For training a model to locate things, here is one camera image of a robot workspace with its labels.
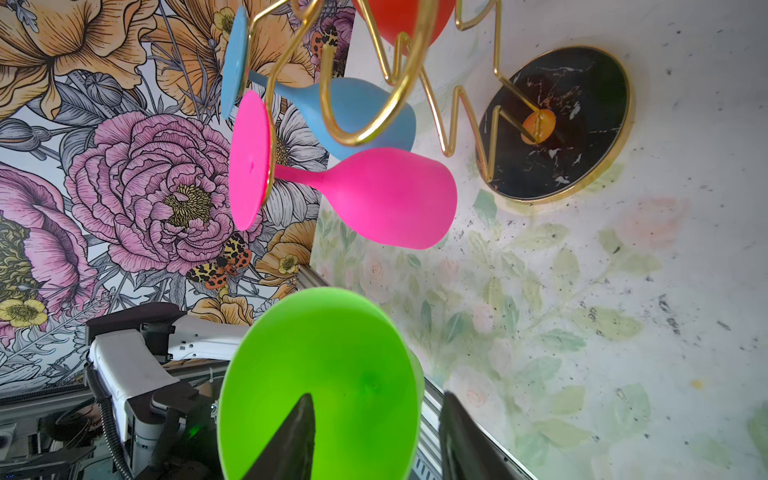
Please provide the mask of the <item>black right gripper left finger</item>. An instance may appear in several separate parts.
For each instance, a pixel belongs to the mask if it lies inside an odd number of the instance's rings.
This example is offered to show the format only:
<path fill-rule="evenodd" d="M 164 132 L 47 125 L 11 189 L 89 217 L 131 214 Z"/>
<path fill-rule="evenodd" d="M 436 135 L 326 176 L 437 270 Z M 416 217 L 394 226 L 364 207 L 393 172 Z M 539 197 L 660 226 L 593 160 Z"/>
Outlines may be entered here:
<path fill-rule="evenodd" d="M 303 394 L 244 475 L 245 480 L 310 480 L 316 437 L 313 398 Z"/>

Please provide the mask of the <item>green wine glass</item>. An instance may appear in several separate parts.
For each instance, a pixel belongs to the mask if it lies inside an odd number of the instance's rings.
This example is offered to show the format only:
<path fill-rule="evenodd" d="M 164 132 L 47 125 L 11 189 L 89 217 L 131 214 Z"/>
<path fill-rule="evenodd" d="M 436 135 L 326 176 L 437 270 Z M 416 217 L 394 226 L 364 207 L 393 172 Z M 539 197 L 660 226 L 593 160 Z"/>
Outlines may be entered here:
<path fill-rule="evenodd" d="M 422 367 L 394 322 L 339 288 L 294 293 L 250 327 L 220 396 L 219 458 L 241 479 L 300 397 L 313 398 L 314 479 L 406 479 L 416 455 Z"/>

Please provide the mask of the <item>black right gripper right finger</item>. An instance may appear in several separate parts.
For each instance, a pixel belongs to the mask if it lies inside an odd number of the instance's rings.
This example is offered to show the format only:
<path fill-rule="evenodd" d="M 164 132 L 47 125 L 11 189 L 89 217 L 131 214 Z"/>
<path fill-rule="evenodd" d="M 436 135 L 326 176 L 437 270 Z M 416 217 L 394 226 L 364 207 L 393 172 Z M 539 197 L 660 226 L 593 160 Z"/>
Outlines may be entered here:
<path fill-rule="evenodd" d="M 439 440 L 444 479 L 516 479 L 510 464 L 498 454 L 458 397 L 448 391 L 439 416 Z"/>

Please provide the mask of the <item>pink wine glass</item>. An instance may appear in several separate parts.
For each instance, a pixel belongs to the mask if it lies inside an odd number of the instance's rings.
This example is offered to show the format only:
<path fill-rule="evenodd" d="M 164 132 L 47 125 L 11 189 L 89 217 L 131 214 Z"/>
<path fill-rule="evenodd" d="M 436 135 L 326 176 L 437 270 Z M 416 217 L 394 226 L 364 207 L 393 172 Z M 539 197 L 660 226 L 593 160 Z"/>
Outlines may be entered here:
<path fill-rule="evenodd" d="M 351 230 L 382 245 L 428 249 L 450 230 L 457 186 L 445 165 L 396 148 L 374 148 L 326 171 L 305 171 L 273 161 L 275 140 L 266 105 L 247 92 L 229 153 L 229 202 L 237 229 L 252 226 L 279 179 L 318 190 Z"/>

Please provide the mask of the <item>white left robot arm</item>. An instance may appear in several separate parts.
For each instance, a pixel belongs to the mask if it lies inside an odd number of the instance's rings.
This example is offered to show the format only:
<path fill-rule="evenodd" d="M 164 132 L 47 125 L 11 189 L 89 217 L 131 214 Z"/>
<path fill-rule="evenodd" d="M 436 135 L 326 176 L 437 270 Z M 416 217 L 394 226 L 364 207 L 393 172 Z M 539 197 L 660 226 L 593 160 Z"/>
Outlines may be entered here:
<path fill-rule="evenodd" d="M 86 384 L 113 465 L 124 479 L 220 479 L 214 401 L 166 364 L 229 361 L 245 325 L 148 303 L 86 322 Z"/>

